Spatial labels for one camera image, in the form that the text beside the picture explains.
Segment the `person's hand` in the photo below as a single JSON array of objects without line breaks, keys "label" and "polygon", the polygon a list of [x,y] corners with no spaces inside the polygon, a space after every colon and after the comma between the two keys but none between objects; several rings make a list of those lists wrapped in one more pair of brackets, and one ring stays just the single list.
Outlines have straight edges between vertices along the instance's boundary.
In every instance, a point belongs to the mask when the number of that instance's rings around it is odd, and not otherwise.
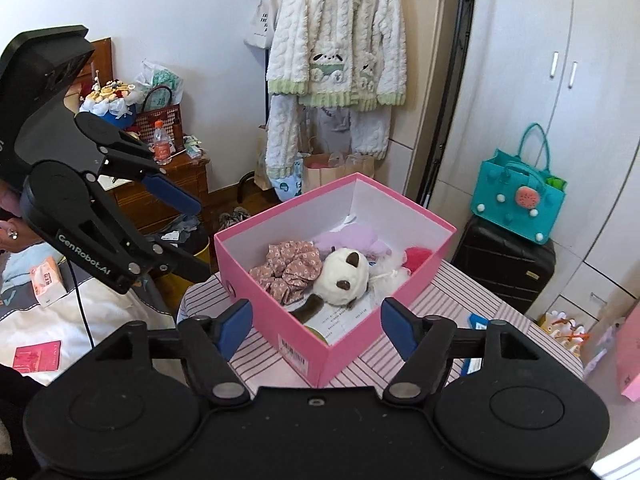
[{"label": "person's hand", "polygon": [[8,220],[1,221],[1,249],[17,254],[42,243],[42,238],[22,219],[20,198],[6,182],[0,183],[0,200],[1,209],[12,214]]}]

